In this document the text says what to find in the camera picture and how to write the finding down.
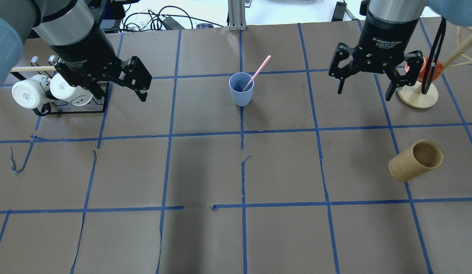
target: wooden dowel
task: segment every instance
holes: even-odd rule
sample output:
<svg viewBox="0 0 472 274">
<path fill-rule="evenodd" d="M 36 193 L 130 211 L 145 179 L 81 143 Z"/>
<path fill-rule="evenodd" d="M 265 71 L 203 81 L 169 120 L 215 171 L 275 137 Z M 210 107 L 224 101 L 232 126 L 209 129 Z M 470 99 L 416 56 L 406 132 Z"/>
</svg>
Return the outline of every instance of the wooden dowel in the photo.
<svg viewBox="0 0 472 274">
<path fill-rule="evenodd" d="M 42 67 L 14 67 L 11 72 L 33 72 L 33 71 L 55 71 L 54 66 L 42 66 Z"/>
</svg>

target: wooden cup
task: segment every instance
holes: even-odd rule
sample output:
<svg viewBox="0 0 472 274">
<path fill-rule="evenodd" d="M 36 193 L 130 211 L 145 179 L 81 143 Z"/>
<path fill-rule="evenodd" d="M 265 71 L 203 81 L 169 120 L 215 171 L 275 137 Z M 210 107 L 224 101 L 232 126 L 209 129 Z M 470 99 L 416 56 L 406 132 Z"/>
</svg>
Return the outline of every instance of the wooden cup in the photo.
<svg viewBox="0 0 472 274">
<path fill-rule="evenodd" d="M 406 182 L 440 167 L 443 163 L 442 149 L 432 141 L 420 140 L 392 158 L 389 171 L 395 179 Z"/>
</svg>

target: black cable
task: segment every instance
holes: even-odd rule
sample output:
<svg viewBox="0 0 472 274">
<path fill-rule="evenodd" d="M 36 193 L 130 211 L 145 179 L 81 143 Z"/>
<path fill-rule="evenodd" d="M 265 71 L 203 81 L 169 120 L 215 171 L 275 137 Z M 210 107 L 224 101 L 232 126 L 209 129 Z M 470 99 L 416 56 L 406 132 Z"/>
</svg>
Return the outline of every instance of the black cable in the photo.
<svg viewBox="0 0 472 274">
<path fill-rule="evenodd" d="M 427 94 L 429 87 L 432 83 L 432 78 L 434 77 L 434 71 L 436 70 L 437 60 L 439 58 L 439 53 L 441 52 L 441 47 L 443 45 L 444 36 L 446 33 L 446 19 L 442 18 L 441 24 L 436 33 L 436 38 L 434 39 L 434 44 L 431 48 L 431 53 L 429 54 L 429 60 L 427 60 L 426 71 L 424 72 L 424 79 L 422 80 L 422 94 Z"/>
<path fill-rule="evenodd" d="M 184 11 L 183 9 L 179 8 L 179 7 L 176 7 L 176 6 L 165 6 L 165 7 L 162 7 L 161 10 L 156 13 L 154 12 L 153 10 L 149 9 L 148 12 L 137 12 L 137 13 L 132 13 L 130 15 L 128 15 L 124 21 L 121 21 L 123 23 L 123 28 L 119 28 L 119 27 L 116 27 L 116 28 L 109 28 L 109 29 L 104 29 L 104 31 L 113 31 L 113 30 L 119 30 L 119 31 L 128 31 L 128 32 L 139 32 L 139 31 L 156 31 L 156 30 L 161 30 L 161 28 L 163 27 L 163 20 L 160 18 L 161 16 L 161 11 L 163 9 L 166 9 L 166 8 L 176 8 L 176 9 L 179 9 L 181 10 L 182 12 L 184 12 L 186 15 L 176 15 L 176 14 L 165 14 L 163 15 L 164 17 L 167 17 L 167 16 L 170 16 L 170 17 L 184 17 L 184 18 L 189 18 L 189 21 L 190 21 L 190 25 L 191 25 L 191 28 L 194 28 L 194 23 L 192 22 L 192 19 L 194 20 L 198 20 L 198 21 L 202 21 L 202 22 L 206 22 L 206 23 L 210 23 L 210 24 L 213 24 L 213 25 L 216 25 L 216 26 L 219 26 L 219 27 L 224 27 L 220 24 L 217 24 L 217 23 L 214 23 L 214 22 L 210 22 L 210 21 L 207 21 L 207 20 L 204 20 L 204 19 L 199 19 L 199 18 L 195 18 L 195 17 L 192 17 L 190 16 L 186 11 Z M 138 14 L 145 14 L 145 15 L 148 15 L 150 17 L 150 20 L 147 22 L 147 24 L 143 27 L 140 27 L 137 23 L 128 23 L 128 19 L 130 17 L 132 17 L 133 15 L 138 15 Z M 130 25 L 134 25 L 134 26 L 137 26 L 138 30 L 134 30 L 132 28 L 130 28 L 129 26 Z"/>
<path fill-rule="evenodd" d="M 174 14 L 166 14 L 166 16 L 172 16 L 172 17 L 173 17 L 173 16 L 176 16 L 176 17 L 187 17 L 186 15 L 174 15 Z M 224 27 L 223 25 L 219 25 L 219 24 L 217 24 L 217 23 L 210 22 L 210 21 L 207 21 L 207 20 L 204 20 L 204 19 L 199 19 L 199 18 L 195 18 L 195 17 L 192 17 L 192 16 L 191 16 L 191 18 L 194 19 L 194 20 L 197 20 L 197 21 L 202 21 L 202 22 L 210 23 L 210 24 L 216 25 L 216 26 L 218 26 L 218 27 Z"/>
</svg>

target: table surface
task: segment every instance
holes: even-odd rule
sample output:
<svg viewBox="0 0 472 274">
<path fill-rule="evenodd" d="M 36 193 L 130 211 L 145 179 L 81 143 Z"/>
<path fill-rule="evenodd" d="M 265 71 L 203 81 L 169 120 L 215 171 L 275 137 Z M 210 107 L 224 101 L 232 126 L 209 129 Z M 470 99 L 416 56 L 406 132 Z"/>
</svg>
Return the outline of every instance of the table surface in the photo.
<svg viewBox="0 0 472 274">
<path fill-rule="evenodd" d="M 428 54 L 438 23 L 421 19 L 408 51 Z M 328 65 L 360 24 L 109 35 L 153 81 L 146 102 L 113 86 L 105 114 L 38 118 L 8 78 L 0 273 L 472 273 L 472 66 L 438 78 L 429 109 L 385 102 L 371 73 L 337 95 Z M 20 64 L 50 54 L 28 40 Z M 229 77 L 268 54 L 235 106 Z M 420 139 L 444 165 L 397 182 L 388 161 Z"/>
</svg>

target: grid square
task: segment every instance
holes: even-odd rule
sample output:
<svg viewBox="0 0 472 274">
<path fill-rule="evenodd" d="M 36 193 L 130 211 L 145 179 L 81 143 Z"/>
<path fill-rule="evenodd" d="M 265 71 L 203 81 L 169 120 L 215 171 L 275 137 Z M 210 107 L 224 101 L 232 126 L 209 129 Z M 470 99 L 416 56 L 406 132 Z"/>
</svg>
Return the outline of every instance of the grid square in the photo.
<svg viewBox="0 0 472 274">
<path fill-rule="evenodd" d="M 342 274 L 427 273 L 409 204 L 332 206 Z"/>
<path fill-rule="evenodd" d="M 314 128 L 305 73 L 259 75 L 244 107 L 245 130 Z"/>
<path fill-rule="evenodd" d="M 429 36 L 429 40 L 431 43 L 434 42 L 434 38 L 436 37 L 437 29 L 439 28 L 439 24 L 441 23 L 440 17 L 431 17 L 431 18 L 421 18 L 422 23 L 424 24 L 424 29 L 426 30 L 427 35 Z M 441 48 L 441 59 L 445 60 L 447 56 L 449 56 L 457 47 L 457 26 L 448 21 L 446 24 L 446 33 L 444 36 L 444 42 Z M 466 37 L 468 37 L 472 32 L 461 28 L 461 42 L 464 41 Z M 430 48 L 427 51 L 424 51 L 424 54 L 429 56 Z M 466 50 L 466 55 L 472 57 L 472 47 Z M 455 63 L 462 63 L 466 62 L 466 59 L 460 57 Z"/>
<path fill-rule="evenodd" d="M 205 207 L 241 203 L 239 135 L 174 137 L 166 205 Z"/>
<path fill-rule="evenodd" d="M 223 76 L 178 79 L 173 133 L 240 131 L 228 83 Z"/>
<path fill-rule="evenodd" d="M 403 182 L 388 170 L 396 155 L 389 130 L 324 131 L 321 146 L 331 201 L 408 198 Z"/>
<path fill-rule="evenodd" d="M 315 132 L 245 135 L 247 203 L 325 201 Z"/>
<path fill-rule="evenodd" d="M 243 273 L 241 209 L 165 212 L 160 273 Z"/>
<path fill-rule="evenodd" d="M 152 77 L 173 76 L 178 41 L 178 31 L 125 33 L 120 59 L 138 56 Z"/>
<path fill-rule="evenodd" d="M 387 92 L 390 80 L 387 75 L 379 75 L 378 80 L 383 96 Z M 426 109 L 416 109 L 405 104 L 399 97 L 398 91 L 394 97 L 385 102 L 393 125 L 429 125 L 429 124 L 448 124 L 461 123 L 461 118 L 454 106 L 451 96 L 444 84 L 442 78 L 434 81 L 439 97 L 435 105 Z"/>
<path fill-rule="evenodd" d="M 472 66 L 446 70 L 444 75 L 460 107 L 464 120 L 466 120 L 466 123 L 472 123 Z"/>
<path fill-rule="evenodd" d="M 338 83 L 327 72 L 311 73 L 311 83 L 319 127 L 387 125 L 373 74 L 346 79 L 341 95 Z"/>
<path fill-rule="evenodd" d="M 236 73 L 238 71 L 239 33 L 237 31 L 229 31 L 227 27 L 182 31 L 179 75 Z"/>
<path fill-rule="evenodd" d="M 436 274 L 472 274 L 472 202 L 416 203 Z"/>
<path fill-rule="evenodd" d="M 0 210 L 11 209 L 16 186 L 27 182 L 22 175 L 15 175 L 11 170 L 11 151 L 13 149 L 16 170 L 19 170 L 27 157 L 30 144 L 0 144 Z"/>
<path fill-rule="evenodd" d="M 104 140 L 90 208 L 161 206 L 168 138 Z"/>
<path fill-rule="evenodd" d="M 243 71 L 257 71 L 268 55 L 271 55 L 271 60 L 262 71 L 305 69 L 304 53 L 296 24 L 249 26 L 242 34 Z"/>
<path fill-rule="evenodd" d="M 334 274 L 327 207 L 247 208 L 248 272 Z"/>
<path fill-rule="evenodd" d="M 441 167 L 408 183 L 415 199 L 472 197 L 472 146 L 464 127 L 396 129 L 395 136 L 400 151 L 421 139 L 444 151 Z"/>
<path fill-rule="evenodd" d="M 132 90 L 114 86 L 102 136 L 168 134 L 173 90 L 171 79 L 152 80 L 146 102 L 141 102 Z"/>
<path fill-rule="evenodd" d="M 13 214 L 0 245 L 0 274 L 69 273 L 82 213 Z"/>
<path fill-rule="evenodd" d="M 13 209 L 83 208 L 96 142 L 36 143 L 18 175 Z"/>
<path fill-rule="evenodd" d="M 75 273 L 155 273 L 160 211 L 85 215 Z"/>
<path fill-rule="evenodd" d="M 15 102 L 10 87 L 0 88 L 0 141 L 30 140 L 37 120 L 31 109 Z"/>
<path fill-rule="evenodd" d="M 355 21 L 306 23 L 301 28 L 309 69 L 328 69 L 337 44 L 342 42 L 353 48 L 361 35 Z"/>
</svg>

